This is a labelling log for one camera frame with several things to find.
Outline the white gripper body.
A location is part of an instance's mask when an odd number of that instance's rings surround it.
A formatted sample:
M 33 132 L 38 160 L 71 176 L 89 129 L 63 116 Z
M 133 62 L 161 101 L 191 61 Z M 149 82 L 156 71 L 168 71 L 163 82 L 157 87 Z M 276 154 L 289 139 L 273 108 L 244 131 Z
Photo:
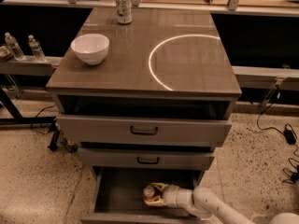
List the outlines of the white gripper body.
M 164 203 L 172 208 L 188 209 L 193 205 L 192 191 L 176 185 L 167 186 L 163 192 Z

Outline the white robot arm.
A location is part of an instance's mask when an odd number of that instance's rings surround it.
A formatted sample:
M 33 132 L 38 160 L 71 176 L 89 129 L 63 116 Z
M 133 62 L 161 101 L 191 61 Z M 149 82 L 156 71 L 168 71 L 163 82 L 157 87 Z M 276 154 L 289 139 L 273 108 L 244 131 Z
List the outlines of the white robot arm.
M 173 184 L 150 183 L 143 189 L 142 196 L 148 206 L 182 208 L 196 217 L 214 215 L 223 224 L 255 224 L 224 203 L 210 189 L 200 186 L 184 189 Z

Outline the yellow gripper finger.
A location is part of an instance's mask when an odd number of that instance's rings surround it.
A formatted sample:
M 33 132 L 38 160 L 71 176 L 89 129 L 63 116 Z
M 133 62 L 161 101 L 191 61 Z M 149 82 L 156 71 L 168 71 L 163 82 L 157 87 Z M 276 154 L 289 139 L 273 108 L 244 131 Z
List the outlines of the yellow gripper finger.
M 156 207 L 163 207 L 165 206 L 165 203 L 161 199 L 155 199 L 155 200 L 146 200 L 145 204 L 147 206 L 156 206 Z
M 165 183 L 150 183 L 151 186 L 153 186 L 156 190 L 159 190 L 160 192 L 164 192 L 165 189 L 167 189 L 169 187 L 168 184 Z

